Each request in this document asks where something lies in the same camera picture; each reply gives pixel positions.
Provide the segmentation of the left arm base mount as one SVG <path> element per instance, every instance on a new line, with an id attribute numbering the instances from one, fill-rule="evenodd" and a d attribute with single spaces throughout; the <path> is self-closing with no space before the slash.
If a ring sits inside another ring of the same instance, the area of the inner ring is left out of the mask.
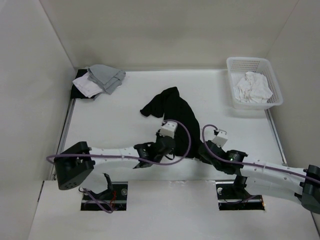
<path id="1" fill-rule="evenodd" d="M 82 193 L 81 211 L 104 211 L 111 214 L 115 211 L 127 210 L 128 182 L 112 182 L 110 176 L 103 174 L 106 189 L 101 193 L 94 193 L 88 189 L 78 188 Z"/>

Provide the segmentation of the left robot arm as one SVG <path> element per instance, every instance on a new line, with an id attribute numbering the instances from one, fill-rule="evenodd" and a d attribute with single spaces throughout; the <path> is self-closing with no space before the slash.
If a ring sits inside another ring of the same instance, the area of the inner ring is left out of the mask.
<path id="1" fill-rule="evenodd" d="M 80 141 L 53 160 L 58 188 L 66 191 L 81 187 L 100 199 L 108 199 L 112 195 L 112 169 L 149 168 L 171 154 L 175 146 L 175 140 L 170 136 L 120 149 L 94 148 Z"/>

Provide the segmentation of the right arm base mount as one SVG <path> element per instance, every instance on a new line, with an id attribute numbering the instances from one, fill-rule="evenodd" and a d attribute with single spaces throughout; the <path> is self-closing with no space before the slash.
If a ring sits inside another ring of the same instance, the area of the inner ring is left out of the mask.
<path id="1" fill-rule="evenodd" d="M 246 190 L 246 177 L 236 176 L 234 180 L 215 182 L 218 208 L 220 211 L 264 211 L 261 195 L 251 195 Z"/>

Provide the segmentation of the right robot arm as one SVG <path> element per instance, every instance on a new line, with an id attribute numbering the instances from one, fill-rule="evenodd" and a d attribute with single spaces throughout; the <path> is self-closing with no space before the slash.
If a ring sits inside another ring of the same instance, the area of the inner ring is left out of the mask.
<path id="1" fill-rule="evenodd" d="M 200 161 L 217 171 L 235 175 L 232 192 L 238 198 L 267 195 L 300 204 L 306 210 L 320 212 L 320 168 L 310 164 L 295 168 L 249 158 L 239 150 L 224 151 L 211 141 L 198 149 Z"/>

